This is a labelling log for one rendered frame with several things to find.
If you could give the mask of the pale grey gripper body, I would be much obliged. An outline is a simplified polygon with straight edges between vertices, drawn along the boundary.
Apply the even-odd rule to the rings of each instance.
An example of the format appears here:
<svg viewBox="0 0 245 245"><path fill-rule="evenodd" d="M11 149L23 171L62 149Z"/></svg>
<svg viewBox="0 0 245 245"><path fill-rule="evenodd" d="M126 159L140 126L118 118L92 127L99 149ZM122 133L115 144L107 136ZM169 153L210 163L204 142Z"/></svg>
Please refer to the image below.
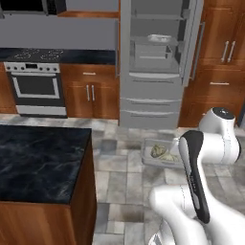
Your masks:
<svg viewBox="0 0 245 245"><path fill-rule="evenodd" d="M179 138L174 138L172 140L171 146L169 148L169 153L175 156L179 155Z"/></svg>

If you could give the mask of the grey fridge drawer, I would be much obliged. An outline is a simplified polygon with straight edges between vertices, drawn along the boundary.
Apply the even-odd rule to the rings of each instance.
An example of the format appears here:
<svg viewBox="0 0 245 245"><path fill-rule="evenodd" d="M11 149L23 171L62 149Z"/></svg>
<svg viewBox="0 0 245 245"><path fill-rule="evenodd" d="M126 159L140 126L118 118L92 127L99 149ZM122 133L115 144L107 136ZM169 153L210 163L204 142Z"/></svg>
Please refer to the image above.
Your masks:
<svg viewBox="0 0 245 245"><path fill-rule="evenodd" d="M175 129L179 114L174 112L143 112L122 110L120 126L139 129Z"/></svg>
<svg viewBox="0 0 245 245"><path fill-rule="evenodd" d="M125 99L180 100L183 91L180 77L128 76L121 81L121 97Z"/></svg>
<svg viewBox="0 0 245 245"><path fill-rule="evenodd" d="M175 112L180 111L180 100L143 100L121 99L121 110L144 111L144 112Z"/></svg>

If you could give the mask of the grey fridge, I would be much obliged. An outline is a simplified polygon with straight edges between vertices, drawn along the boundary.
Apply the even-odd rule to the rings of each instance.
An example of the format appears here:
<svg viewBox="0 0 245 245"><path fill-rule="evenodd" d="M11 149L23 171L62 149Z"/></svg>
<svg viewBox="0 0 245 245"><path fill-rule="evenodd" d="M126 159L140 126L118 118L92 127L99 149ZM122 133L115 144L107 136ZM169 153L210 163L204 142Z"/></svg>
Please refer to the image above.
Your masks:
<svg viewBox="0 0 245 245"><path fill-rule="evenodd" d="M120 126L174 129L204 0L122 0Z"/></svg>

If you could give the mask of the grey fridge door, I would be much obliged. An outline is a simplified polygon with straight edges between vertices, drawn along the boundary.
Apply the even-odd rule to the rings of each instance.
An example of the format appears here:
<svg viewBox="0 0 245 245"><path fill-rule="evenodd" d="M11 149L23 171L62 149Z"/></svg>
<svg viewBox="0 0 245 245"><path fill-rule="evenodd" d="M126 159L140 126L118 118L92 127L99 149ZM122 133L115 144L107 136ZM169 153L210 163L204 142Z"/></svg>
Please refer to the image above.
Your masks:
<svg viewBox="0 0 245 245"><path fill-rule="evenodd" d="M115 20L115 77L120 76L120 19Z"/></svg>
<svg viewBox="0 0 245 245"><path fill-rule="evenodd" d="M186 40L185 65L182 68L182 84L184 87L187 87L189 85L192 62L194 59L196 42L201 25L203 7L204 0L190 0L189 2L190 14L188 22L188 38Z"/></svg>

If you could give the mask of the pale dumpling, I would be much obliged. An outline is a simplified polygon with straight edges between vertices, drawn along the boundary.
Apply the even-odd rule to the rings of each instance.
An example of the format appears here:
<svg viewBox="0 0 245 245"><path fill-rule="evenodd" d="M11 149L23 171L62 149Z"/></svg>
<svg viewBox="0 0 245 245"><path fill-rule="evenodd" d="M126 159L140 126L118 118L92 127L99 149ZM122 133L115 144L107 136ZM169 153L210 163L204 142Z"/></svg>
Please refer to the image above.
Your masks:
<svg viewBox="0 0 245 245"><path fill-rule="evenodd" d="M160 160L170 161L170 162L178 162L179 159L176 155L172 155L170 153L163 154L159 157Z"/></svg>
<svg viewBox="0 0 245 245"><path fill-rule="evenodd" d="M163 145L155 145L150 151L153 158L158 158L166 153L167 149Z"/></svg>

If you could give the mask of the wooden tall cupboards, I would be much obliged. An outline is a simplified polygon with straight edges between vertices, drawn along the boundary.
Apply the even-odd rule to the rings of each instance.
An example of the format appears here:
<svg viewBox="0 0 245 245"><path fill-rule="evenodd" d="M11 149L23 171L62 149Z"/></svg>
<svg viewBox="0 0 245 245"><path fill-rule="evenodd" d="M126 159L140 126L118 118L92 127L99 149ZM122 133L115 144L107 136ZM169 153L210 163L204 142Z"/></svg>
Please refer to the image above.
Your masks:
<svg viewBox="0 0 245 245"><path fill-rule="evenodd" d="M245 0L204 0L180 127L195 127L212 107L236 116L245 101Z"/></svg>

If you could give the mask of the wooden low cupboards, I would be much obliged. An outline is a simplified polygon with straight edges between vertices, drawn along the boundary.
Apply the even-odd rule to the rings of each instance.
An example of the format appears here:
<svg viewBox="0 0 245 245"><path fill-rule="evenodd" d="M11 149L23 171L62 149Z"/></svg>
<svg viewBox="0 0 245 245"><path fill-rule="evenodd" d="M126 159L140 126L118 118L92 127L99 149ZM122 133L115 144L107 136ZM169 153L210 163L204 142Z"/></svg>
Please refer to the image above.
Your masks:
<svg viewBox="0 0 245 245"><path fill-rule="evenodd" d="M114 65L61 64L67 115L71 118L119 118L119 79Z"/></svg>

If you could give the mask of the steel oven with hob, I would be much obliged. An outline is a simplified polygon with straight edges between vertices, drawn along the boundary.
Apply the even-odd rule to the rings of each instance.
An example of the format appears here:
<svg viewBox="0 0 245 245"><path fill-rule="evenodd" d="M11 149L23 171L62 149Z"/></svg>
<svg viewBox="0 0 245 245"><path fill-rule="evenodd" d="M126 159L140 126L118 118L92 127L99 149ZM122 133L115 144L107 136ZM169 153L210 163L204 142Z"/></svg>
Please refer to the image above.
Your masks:
<svg viewBox="0 0 245 245"><path fill-rule="evenodd" d="M67 118L58 49L21 49L4 61L20 116Z"/></svg>

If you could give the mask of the wooden kitchen island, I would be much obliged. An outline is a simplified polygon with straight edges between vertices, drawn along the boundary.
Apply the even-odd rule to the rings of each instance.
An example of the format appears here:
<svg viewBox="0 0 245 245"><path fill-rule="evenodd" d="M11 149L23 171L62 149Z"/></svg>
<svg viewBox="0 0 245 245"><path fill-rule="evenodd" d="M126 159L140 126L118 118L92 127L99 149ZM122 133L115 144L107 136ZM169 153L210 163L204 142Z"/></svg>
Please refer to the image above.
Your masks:
<svg viewBox="0 0 245 245"><path fill-rule="evenodd" d="M0 125L0 245L92 245L90 128Z"/></svg>

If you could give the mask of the narrow wooden low cupboard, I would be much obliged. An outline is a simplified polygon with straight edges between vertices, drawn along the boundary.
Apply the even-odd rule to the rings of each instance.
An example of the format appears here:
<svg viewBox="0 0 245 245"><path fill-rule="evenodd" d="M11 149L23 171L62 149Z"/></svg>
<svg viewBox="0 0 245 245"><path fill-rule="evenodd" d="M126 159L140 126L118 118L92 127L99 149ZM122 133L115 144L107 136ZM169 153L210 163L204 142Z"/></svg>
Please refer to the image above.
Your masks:
<svg viewBox="0 0 245 245"><path fill-rule="evenodd" d="M0 62L0 114L16 114L15 101L11 85L5 71L4 63Z"/></svg>

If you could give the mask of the steel microwave oven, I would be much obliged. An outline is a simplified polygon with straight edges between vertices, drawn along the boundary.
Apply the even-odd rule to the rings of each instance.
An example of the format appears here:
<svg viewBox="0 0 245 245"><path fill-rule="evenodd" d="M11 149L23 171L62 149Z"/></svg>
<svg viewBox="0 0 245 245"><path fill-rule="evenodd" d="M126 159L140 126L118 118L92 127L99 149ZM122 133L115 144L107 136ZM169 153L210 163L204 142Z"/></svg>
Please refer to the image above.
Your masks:
<svg viewBox="0 0 245 245"><path fill-rule="evenodd" d="M0 18L5 13L58 15L66 10L66 0L0 0Z"/></svg>

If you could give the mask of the wooden wall cupboard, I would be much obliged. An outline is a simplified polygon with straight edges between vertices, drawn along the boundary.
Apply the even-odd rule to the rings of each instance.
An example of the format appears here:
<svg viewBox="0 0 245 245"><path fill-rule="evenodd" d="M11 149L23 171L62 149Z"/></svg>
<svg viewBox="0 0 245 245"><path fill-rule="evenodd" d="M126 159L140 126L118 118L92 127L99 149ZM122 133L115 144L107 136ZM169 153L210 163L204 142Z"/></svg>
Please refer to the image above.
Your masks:
<svg viewBox="0 0 245 245"><path fill-rule="evenodd" d="M59 17L118 18L121 0L66 0Z"/></svg>

